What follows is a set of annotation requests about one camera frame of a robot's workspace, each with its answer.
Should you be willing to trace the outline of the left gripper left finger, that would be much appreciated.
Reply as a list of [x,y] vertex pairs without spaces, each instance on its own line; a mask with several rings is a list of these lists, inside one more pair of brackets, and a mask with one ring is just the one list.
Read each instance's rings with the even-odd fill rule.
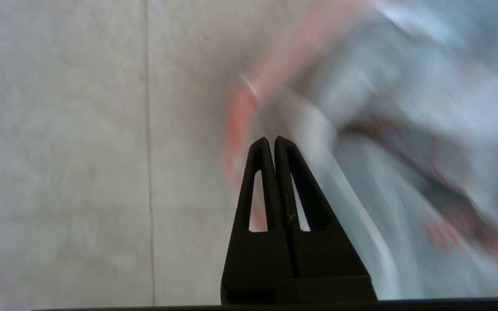
[[[252,232],[249,222],[255,174],[261,172],[267,230]],[[283,206],[267,138],[249,148],[233,229],[221,279],[225,305],[276,305],[282,303],[279,288],[292,278]]]

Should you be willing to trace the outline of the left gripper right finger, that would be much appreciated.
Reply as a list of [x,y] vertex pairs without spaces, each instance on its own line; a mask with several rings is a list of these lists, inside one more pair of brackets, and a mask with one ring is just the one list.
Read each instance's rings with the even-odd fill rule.
[[283,136],[275,140],[275,173],[293,276],[368,277],[298,147]]

